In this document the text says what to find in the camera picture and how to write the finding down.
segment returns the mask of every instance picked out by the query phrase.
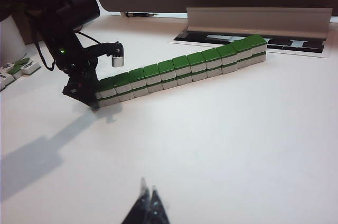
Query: black cable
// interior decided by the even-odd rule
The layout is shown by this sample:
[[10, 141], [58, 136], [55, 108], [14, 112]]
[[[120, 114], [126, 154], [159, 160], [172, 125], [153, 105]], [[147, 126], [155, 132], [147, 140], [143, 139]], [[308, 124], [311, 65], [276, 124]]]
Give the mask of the black cable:
[[38, 52], [39, 55], [40, 55], [40, 58], [41, 58], [41, 60], [42, 60], [42, 63], [43, 63], [43, 65], [44, 65], [48, 70], [53, 71], [53, 70], [54, 70], [54, 66], [55, 66], [55, 59], [54, 59], [54, 61], [53, 61], [53, 63], [52, 63], [52, 67], [48, 67], [48, 66], [47, 66], [47, 63], [46, 63], [46, 61], [45, 61], [45, 59], [44, 59], [44, 57], [43, 57], [43, 55], [42, 55], [42, 52], [41, 52], [41, 49], [40, 49], [40, 46], [39, 46], [39, 42], [37, 41], [36, 30], [35, 30], [35, 28], [34, 28], [34, 26], [33, 26], [33, 23], [30, 22], [30, 25], [31, 25], [32, 39], [33, 39], [33, 42], [34, 42], [35, 47], [36, 47], [36, 49], [37, 49], [37, 52]]
[[83, 35], [83, 36], [85, 36], [86, 38], [89, 38], [90, 40], [93, 40], [94, 42], [96, 42], [96, 43], [98, 43], [98, 44], [101, 44], [101, 43], [100, 43], [99, 41], [97, 41], [96, 39], [92, 38], [92, 37], [89, 36], [89, 35], [83, 34], [83, 33], [80, 32], [80, 31], [74, 30], [74, 33], [78, 33], [78, 34], [80, 34], [80, 35]]

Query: white table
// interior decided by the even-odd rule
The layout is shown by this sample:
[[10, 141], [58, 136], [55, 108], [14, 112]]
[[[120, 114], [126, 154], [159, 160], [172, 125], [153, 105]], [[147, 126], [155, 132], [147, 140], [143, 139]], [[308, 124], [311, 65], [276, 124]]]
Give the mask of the white table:
[[[102, 15], [83, 32], [125, 47], [101, 79], [208, 49], [168, 43], [186, 24]], [[121, 223], [141, 177], [172, 224], [337, 223], [338, 42], [96, 113], [62, 95], [67, 79], [42, 68], [1, 92], [3, 224]]]

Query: stacked mahjong tile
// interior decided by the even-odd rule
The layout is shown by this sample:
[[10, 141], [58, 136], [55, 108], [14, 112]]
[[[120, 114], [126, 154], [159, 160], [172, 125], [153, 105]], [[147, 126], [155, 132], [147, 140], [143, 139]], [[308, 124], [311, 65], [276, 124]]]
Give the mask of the stacked mahjong tile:
[[1, 90], [5, 89], [9, 84], [20, 78], [22, 75], [31, 75], [40, 68], [37, 62], [30, 58], [24, 58], [16, 61], [14, 64], [7, 63], [0, 68], [0, 84]]
[[230, 44], [151, 64], [102, 79], [96, 97], [100, 107], [234, 72], [266, 60], [266, 41], [258, 34]]

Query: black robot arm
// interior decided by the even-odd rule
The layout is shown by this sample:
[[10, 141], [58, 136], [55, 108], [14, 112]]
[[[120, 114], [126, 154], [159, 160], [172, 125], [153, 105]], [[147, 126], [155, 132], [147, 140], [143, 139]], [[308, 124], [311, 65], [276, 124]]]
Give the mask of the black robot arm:
[[39, 33], [55, 65], [68, 74], [63, 94], [98, 109], [95, 92], [98, 86], [96, 66], [101, 55], [112, 56], [112, 66], [123, 66], [123, 46], [119, 42], [100, 43], [84, 48], [74, 29], [100, 15], [96, 0], [8, 0], [25, 5], [32, 29], [32, 38], [46, 65], [36, 40]]

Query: black object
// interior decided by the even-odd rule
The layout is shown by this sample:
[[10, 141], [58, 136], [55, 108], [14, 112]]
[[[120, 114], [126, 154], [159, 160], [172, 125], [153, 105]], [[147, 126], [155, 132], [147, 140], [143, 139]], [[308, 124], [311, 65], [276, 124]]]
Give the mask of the black object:
[[[213, 44], [229, 44], [231, 43], [229, 39], [243, 39], [248, 35], [238, 35], [233, 33], [211, 33], [211, 32], [198, 32], [198, 31], [182, 31], [175, 41], [185, 41], [185, 42], [195, 42], [195, 43], [213, 43]], [[289, 50], [289, 51], [304, 51], [304, 52], [314, 52], [322, 53], [324, 50], [323, 39], [307, 39], [307, 38], [290, 38], [290, 37], [281, 37], [281, 36], [269, 36], [262, 35], [263, 38], [269, 39], [267, 43], [267, 48], [277, 49], [277, 50]], [[303, 47], [297, 47], [294, 45], [293, 40], [303, 41]]]
[[314, 53], [322, 53], [323, 52], [323, 49], [291, 47], [291, 46], [283, 46], [283, 50], [287, 50], [287, 51], [304, 51], [304, 52], [314, 52]]
[[268, 44], [275, 44], [275, 45], [292, 45], [292, 41], [290, 39], [270, 39]]
[[[96, 0], [7, 0], [10, 3], [23, 3], [25, 14], [29, 17], [32, 38], [43, 64], [49, 70], [54, 65], [68, 74], [69, 81], [63, 94], [90, 106], [99, 108], [95, 96], [98, 79], [96, 66], [101, 55], [124, 56], [121, 43], [99, 43], [84, 48], [74, 29], [100, 15]], [[36, 33], [39, 32], [49, 52], [54, 58], [51, 67], [45, 63]]]
[[308, 41], [303, 43], [303, 47], [306, 48], [317, 48], [317, 49], [324, 49], [323, 41]]
[[170, 224], [156, 187], [150, 200], [145, 179], [141, 180], [141, 192], [122, 224]]
[[153, 17], [154, 14], [151, 13], [130, 13], [126, 12], [127, 17]]

